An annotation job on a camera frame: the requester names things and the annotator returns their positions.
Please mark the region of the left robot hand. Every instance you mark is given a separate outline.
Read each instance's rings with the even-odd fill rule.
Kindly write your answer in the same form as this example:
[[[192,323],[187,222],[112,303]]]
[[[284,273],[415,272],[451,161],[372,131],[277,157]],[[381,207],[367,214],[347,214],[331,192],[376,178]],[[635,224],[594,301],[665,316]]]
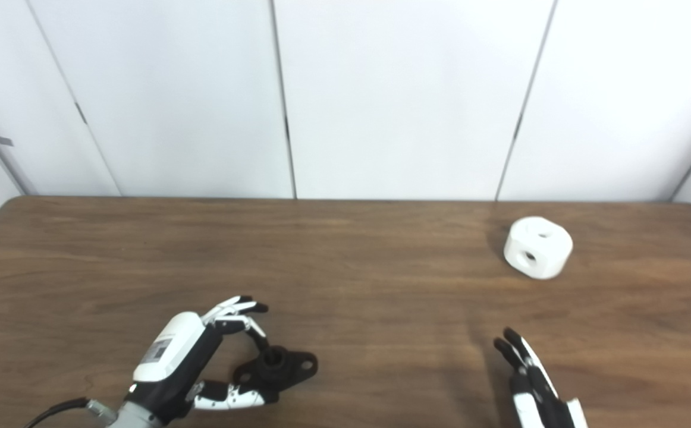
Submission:
[[[250,313],[268,306],[239,295],[216,304],[203,315],[175,315],[134,369],[133,384],[113,427],[166,427],[191,409],[229,411],[264,405],[259,392],[240,392],[238,385],[200,380],[225,336],[245,333],[259,351],[269,348],[266,333]]]

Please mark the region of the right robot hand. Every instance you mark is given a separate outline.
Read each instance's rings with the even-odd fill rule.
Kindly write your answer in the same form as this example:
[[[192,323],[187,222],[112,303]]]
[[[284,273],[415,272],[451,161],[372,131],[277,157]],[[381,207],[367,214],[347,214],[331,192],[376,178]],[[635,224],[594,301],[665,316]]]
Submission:
[[[520,427],[588,427],[579,399],[560,398],[541,359],[523,336],[506,327],[494,339],[494,347],[513,369],[509,388]]]

